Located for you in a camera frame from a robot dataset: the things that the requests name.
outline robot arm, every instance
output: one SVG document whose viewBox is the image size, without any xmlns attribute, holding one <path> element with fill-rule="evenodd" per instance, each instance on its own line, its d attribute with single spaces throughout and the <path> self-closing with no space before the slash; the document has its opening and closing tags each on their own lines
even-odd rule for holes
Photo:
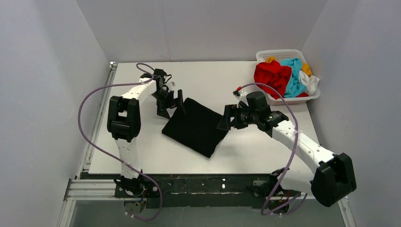
<svg viewBox="0 0 401 227">
<path fill-rule="evenodd" d="M 305 134 L 295 130 L 294 125 L 280 111 L 271 111 L 265 95 L 260 92 L 235 91 L 237 105 L 226 105 L 224 116 L 218 124 L 222 130 L 231 127 L 242 129 L 256 124 L 258 129 L 292 149 L 298 133 L 296 155 L 304 161 L 311 173 L 288 170 L 280 183 L 282 189 L 312 193 L 324 206 L 331 206 L 356 189 L 351 158 L 345 153 L 336 155 L 323 148 Z M 279 178 L 283 169 L 272 173 Z"/>
<path fill-rule="evenodd" d="M 141 170 L 141 167 L 135 139 L 141 126 L 139 111 L 141 104 L 149 96 L 153 96 L 157 100 L 157 115 L 167 119 L 170 119 L 167 108 L 178 107 L 185 112 L 182 90 L 178 90 L 178 97 L 174 98 L 174 82 L 171 81 L 171 75 L 155 69 L 153 80 L 144 83 L 149 78 L 151 75 L 143 74 L 139 79 L 140 85 L 134 86 L 122 96 L 111 97 L 107 119 L 107 130 L 115 139 L 120 158 L 138 170 Z M 121 176 L 135 179 L 139 174 L 122 164 Z"/>
</svg>

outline white table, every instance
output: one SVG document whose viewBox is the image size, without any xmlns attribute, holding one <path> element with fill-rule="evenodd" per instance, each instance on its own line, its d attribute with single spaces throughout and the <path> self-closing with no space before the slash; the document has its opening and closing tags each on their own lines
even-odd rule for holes
<svg viewBox="0 0 401 227">
<path fill-rule="evenodd" d="M 255 61 L 149 63 L 153 68 L 164 69 L 172 74 L 175 89 L 182 89 L 184 98 L 190 97 L 220 114 L 224 112 L 224 105 L 237 103 L 232 94 L 237 87 L 253 82 L 256 64 Z M 135 63 L 120 63 L 113 83 L 137 82 L 141 75 Z M 129 89 L 113 87 L 110 96 L 120 96 Z M 251 86 L 245 89 L 254 91 L 258 88 Z M 318 142 L 306 104 L 290 107 L 298 119 L 300 130 Z M 114 139 L 107 131 L 107 110 L 108 105 L 96 144 L 119 156 Z M 279 110 L 292 120 L 285 106 L 272 106 L 272 110 Z M 148 98 L 140 107 L 140 116 L 142 127 L 137 147 L 141 167 L 146 174 L 271 173 L 284 167 L 290 156 L 288 148 L 259 131 L 255 125 L 250 125 L 245 129 L 230 130 L 209 159 L 161 133 L 167 119 L 156 115 L 156 100 L 153 97 Z M 294 158 L 290 168 L 310 172 L 298 157 Z M 94 152 L 90 174 L 119 174 L 120 170 L 121 164 L 118 161 L 98 150 Z"/>
</svg>

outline yellow cloth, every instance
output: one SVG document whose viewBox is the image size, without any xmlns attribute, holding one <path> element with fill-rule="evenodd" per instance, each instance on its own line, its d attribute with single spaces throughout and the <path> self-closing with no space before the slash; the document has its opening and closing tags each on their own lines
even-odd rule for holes
<svg viewBox="0 0 401 227">
<path fill-rule="evenodd" d="M 274 61 L 276 58 L 274 57 L 274 56 L 269 56 L 267 59 L 266 59 L 266 62 L 267 63 L 271 63 L 272 61 Z"/>
<path fill-rule="evenodd" d="M 306 63 L 302 63 L 302 69 L 301 70 L 304 71 L 304 73 L 306 73 L 309 77 L 312 75 L 311 68 Z"/>
</svg>

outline black towel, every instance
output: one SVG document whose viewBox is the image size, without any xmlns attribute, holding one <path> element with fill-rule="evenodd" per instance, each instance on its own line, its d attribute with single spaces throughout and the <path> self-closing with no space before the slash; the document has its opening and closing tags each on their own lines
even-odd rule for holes
<svg viewBox="0 0 401 227">
<path fill-rule="evenodd" d="M 162 133 L 210 158 L 228 132 L 217 129 L 223 116 L 191 98 L 185 100 L 184 108 L 186 114 L 177 109 Z"/>
</svg>

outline white plastic basket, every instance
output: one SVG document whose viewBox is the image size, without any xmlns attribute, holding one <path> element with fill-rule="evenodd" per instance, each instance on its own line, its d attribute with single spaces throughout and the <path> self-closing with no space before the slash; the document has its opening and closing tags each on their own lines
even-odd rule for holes
<svg viewBox="0 0 401 227">
<path fill-rule="evenodd" d="M 287 58 L 299 58 L 302 62 L 306 62 L 304 55 L 299 50 L 282 49 L 282 50 L 271 50 L 271 51 L 259 51 L 256 53 L 256 60 L 258 62 L 265 62 L 269 56 L 274 56 L 277 61 L 281 61 Z M 285 98 L 284 100 L 289 105 L 304 103 L 310 99 L 315 99 L 320 96 L 319 88 L 309 97 L 300 98 Z M 271 95 L 267 94 L 269 105 L 284 105 L 283 101 L 279 99 L 274 99 Z"/>
</svg>

